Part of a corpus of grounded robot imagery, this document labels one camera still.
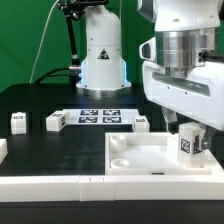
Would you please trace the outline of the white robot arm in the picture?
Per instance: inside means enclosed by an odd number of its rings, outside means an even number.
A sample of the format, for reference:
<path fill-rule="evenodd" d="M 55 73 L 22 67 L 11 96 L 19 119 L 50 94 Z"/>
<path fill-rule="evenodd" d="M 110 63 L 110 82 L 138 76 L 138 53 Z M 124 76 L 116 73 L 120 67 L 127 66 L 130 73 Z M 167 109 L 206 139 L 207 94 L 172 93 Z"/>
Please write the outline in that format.
<path fill-rule="evenodd" d="M 137 10 L 155 24 L 139 47 L 144 92 L 163 107 L 167 123 L 182 114 L 224 131 L 224 56 L 217 33 L 224 0 L 138 0 Z M 77 85 L 92 94 L 128 87 L 120 56 L 120 21 L 104 6 L 85 10 L 87 56 Z"/>

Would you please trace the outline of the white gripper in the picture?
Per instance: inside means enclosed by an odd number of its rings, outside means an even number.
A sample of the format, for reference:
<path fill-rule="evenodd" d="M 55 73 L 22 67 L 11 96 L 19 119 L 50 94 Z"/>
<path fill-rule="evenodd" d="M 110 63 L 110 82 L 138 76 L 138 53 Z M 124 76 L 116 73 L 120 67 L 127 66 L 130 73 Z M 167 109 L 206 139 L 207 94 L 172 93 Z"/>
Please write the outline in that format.
<path fill-rule="evenodd" d="M 163 67 L 145 61 L 142 73 L 147 99 L 163 106 L 166 130 L 171 134 L 178 132 L 175 112 L 206 124 L 200 128 L 200 148 L 211 149 L 211 127 L 224 131 L 224 64 L 206 62 L 190 69 L 186 79 L 173 79 Z"/>

